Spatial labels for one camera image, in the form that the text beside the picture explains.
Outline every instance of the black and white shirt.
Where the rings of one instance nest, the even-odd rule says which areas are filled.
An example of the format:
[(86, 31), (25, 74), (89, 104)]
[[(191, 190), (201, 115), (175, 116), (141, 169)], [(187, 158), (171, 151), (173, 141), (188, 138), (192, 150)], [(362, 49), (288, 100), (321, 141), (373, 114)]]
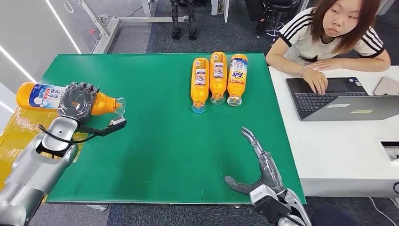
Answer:
[[(332, 52), (340, 38), (335, 38), (330, 43), (323, 43), (321, 39), (317, 43), (312, 43), (312, 10), (313, 8), (309, 8), (300, 12), (279, 31), (279, 36), (290, 47), (284, 57), (303, 65), (331, 59), (338, 55)], [(384, 45), (374, 29), (370, 27), (356, 43), (354, 49), (361, 57), (373, 58), (384, 51)]]

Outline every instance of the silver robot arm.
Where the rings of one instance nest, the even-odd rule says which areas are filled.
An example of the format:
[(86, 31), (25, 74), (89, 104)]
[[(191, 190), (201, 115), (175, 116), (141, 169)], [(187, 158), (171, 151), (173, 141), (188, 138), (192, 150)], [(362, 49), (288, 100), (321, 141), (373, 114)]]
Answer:
[[(77, 126), (71, 118), (58, 117), (48, 131), (54, 134), (62, 131), (65, 135), (61, 138), (70, 140)], [(40, 155), (45, 149), (65, 151), (65, 154), (61, 159), (50, 159)], [(77, 153), (77, 145), (39, 133), (16, 158), (0, 191), (0, 225), (28, 225), (44, 196), (50, 193)]]
[[(29, 225), (44, 196), (51, 192), (75, 159), (77, 143), (95, 136), (103, 137), (125, 127), (127, 121), (122, 116), (111, 120), (104, 129), (84, 126), (89, 120), (97, 93), (98, 88), (92, 84), (71, 83), (58, 107), (60, 117), (55, 118), (48, 129), (39, 125), (42, 132), (15, 159), (6, 185), (0, 191), (0, 226)], [(93, 135), (73, 141), (72, 136), (77, 130)], [(60, 159), (48, 158), (41, 153)]]
[(255, 183), (246, 185), (226, 176), (224, 179), (229, 187), (249, 195), (255, 210), (266, 216), (270, 223), (278, 226), (311, 226), (309, 216), (298, 196), (291, 189), (284, 187), (271, 154), (263, 150), (249, 129), (242, 127), (241, 134), (254, 148), (259, 160), (261, 177)]

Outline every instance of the orange bottle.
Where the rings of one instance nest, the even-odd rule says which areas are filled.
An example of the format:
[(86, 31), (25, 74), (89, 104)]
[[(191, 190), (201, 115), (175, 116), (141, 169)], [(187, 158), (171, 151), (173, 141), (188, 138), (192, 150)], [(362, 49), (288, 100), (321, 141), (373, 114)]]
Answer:
[(192, 63), (191, 77), (191, 109), (195, 113), (203, 113), (207, 107), (205, 102), (209, 94), (209, 61), (206, 58), (197, 58)]
[(245, 82), (247, 81), (248, 58), (243, 54), (235, 54), (231, 57), (229, 81), (227, 91), (229, 98), (227, 103), (233, 107), (242, 104), (241, 96), (245, 91)]
[[(65, 90), (65, 87), (25, 82), (16, 93), (16, 103), (25, 109), (57, 111)], [(125, 99), (123, 97), (115, 99), (101, 92), (97, 93), (91, 108), (91, 115), (104, 113), (123, 115), (124, 112)]]
[(227, 59), (226, 54), (215, 52), (211, 56), (209, 87), (212, 92), (211, 103), (221, 105), (224, 103), (224, 92), (227, 88)]

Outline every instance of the striped sleeve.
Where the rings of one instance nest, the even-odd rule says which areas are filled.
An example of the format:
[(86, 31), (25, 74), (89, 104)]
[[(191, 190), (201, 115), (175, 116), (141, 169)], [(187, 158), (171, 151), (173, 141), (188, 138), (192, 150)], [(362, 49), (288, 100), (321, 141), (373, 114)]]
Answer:
[(372, 27), (370, 27), (358, 43), (356, 43), (354, 49), (361, 57), (365, 58), (374, 58), (385, 50), (383, 41), (378, 37)]
[(311, 35), (311, 24), (313, 8), (308, 8), (298, 13), (294, 19), (279, 30), (279, 37), (291, 47), (299, 40)]

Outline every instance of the white wall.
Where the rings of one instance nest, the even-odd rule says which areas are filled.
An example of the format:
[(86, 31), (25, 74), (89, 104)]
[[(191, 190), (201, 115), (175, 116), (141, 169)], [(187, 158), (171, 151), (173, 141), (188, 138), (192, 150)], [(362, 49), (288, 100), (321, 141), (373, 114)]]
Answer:
[[(1, 82), (0, 82), (0, 97), (1, 97), (1, 101), (5, 105), (7, 105), (8, 107), (10, 107), (13, 110), (16, 108), (15, 94), (13, 92), (11, 92), (11, 90), (9, 90)], [(5, 107), (0, 105), (0, 134), (1, 134), (1, 131), (3, 131), (4, 127), (7, 125), (8, 120), (10, 119), (11, 116), (12, 116), (12, 112), (10, 112)]]
[[(89, 49), (67, 16), (61, 0), (50, 0), (82, 53)], [(53, 59), (62, 53), (78, 53), (45, 0), (1, 0), (0, 46), (35, 80), (39, 80)], [(16, 93), (28, 79), (0, 53), (0, 82)]]

